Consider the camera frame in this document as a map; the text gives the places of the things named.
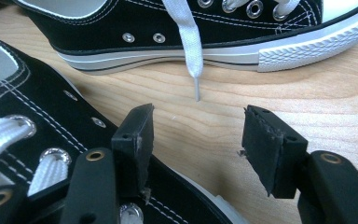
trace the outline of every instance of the white shoelace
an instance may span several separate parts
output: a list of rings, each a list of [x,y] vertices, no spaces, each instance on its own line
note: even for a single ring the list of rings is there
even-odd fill
[[[10,145],[27,137],[32,127],[15,119],[0,119],[0,154]],[[46,156],[39,163],[33,181],[28,190],[28,196],[50,187],[67,177],[68,165],[56,160],[54,156]]]
[[[236,8],[250,0],[227,0],[227,7]],[[274,0],[278,2],[277,13],[280,16],[290,14],[300,0]],[[194,78],[196,101],[200,100],[199,77],[203,69],[202,46],[200,32],[194,21],[187,0],[162,0],[170,16],[179,27],[179,34],[185,51],[188,73]]]

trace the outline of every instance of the eyelet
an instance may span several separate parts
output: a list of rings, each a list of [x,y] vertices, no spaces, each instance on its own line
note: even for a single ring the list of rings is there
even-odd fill
[[[129,214],[137,216],[141,221],[144,221],[144,213],[142,209],[135,203],[126,203],[120,206],[120,216],[123,217],[124,214]]]
[[[246,7],[246,14],[250,19],[256,19],[263,12],[263,3],[259,0],[254,0]]]
[[[289,15],[279,15],[278,14],[278,5],[272,10],[272,16],[275,21],[284,21]]]
[[[223,0],[222,2],[222,9],[224,12],[226,13],[231,13],[231,12],[234,12],[235,9],[237,9],[236,7],[228,7],[227,6],[227,0]]]
[[[63,93],[65,93],[65,95],[67,95],[69,98],[71,98],[74,101],[77,101],[77,98],[69,91],[63,91]]]
[[[199,0],[199,6],[206,8],[206,7],[210,7],[213,4],[213,0]]]
[[[39,161],[42,161],[46,156],[52,155],[57,161],[64,161],[67,165],[71,164],[72,159],[68,152],[58,147],[51,147],[42,152]]]
[[[153,35],[153,39],[154,39],[154,41],[156,41],[156,43],[159,43],[159,44],[162,44],[165,42],[165,36],[162,34]]]
[[[106,124],[104,124],[103,121],[101,121],[100,119],[94,117],[92,117],[91,119],[92,121],[94,121],[94,124],[100,126],[101,128],[106,128]]]
[[[28,125],[31,128],[31,131],[29,131],[29,133],[24,138],[30,138],[34,136],[34,134],[36,134],[36,124],[34,124],[34,122],[31,119],[23,115],[9,115],[6,116],[6,118],[16,120],[20,126]]]
[[[122,37],[123,40],[126,41],[127,43],[132,43],[135,41],[135,36],[129,33],[125,33]]]

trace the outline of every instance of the wooden surface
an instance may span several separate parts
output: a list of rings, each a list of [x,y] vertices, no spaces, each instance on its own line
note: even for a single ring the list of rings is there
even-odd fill
[[[116,125],[137,105],[153,103],[154,154],[222,195],[252,223],[300,219],[296,200],[268,198],[249,162],[237,154],[247,105],[280,116],[309,140],[309,152],[334,151],[358,168],[358,45],[320,63],[275,73],[206,65],[196,103],[183,62],[85,75],[57,56],[18,7],[0,7],[0,39],[61,71]]]

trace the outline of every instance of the rubber sole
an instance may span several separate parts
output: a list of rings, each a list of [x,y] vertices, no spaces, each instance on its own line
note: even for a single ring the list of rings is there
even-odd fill
[[[358,43],[358,13],[321,29],[248,46],[204,49],[204,63],[236,69],[272,72],[296,68],[332,57]],[[183,61],[181,49],[126,51],[87,56],[59,53],[69,65],[92,75],[104,75],[149,63]]]

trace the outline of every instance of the sneaker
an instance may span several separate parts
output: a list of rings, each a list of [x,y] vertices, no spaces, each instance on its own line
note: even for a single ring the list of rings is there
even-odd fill
[[[152,112],[136,107],[117,127],[57,71],[0,41],[0,223],[106,223],[103,212],[110,223],[246,223],[151,155]]]
[[[75,69],[98,75],[186,58],[196,87],[203,63],[278,71],[358,43],[358,1],[15,2]]]

